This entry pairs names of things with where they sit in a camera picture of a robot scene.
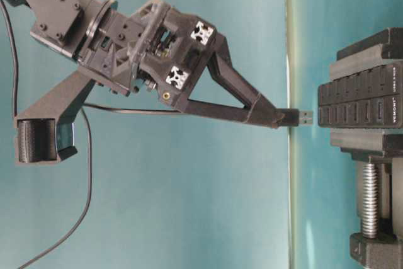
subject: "screw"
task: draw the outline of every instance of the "screw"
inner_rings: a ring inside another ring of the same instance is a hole
[[[362,233],[365,238],[375,239],[378,234],[378,171],[375,164],[363,167],[363,213]]]
[[[169,100],[170,97],[171,97],[171,94],[168,93],[168,92],[165,92],[165,93],[162,95],[162,97],[164,98],[164,100]]]

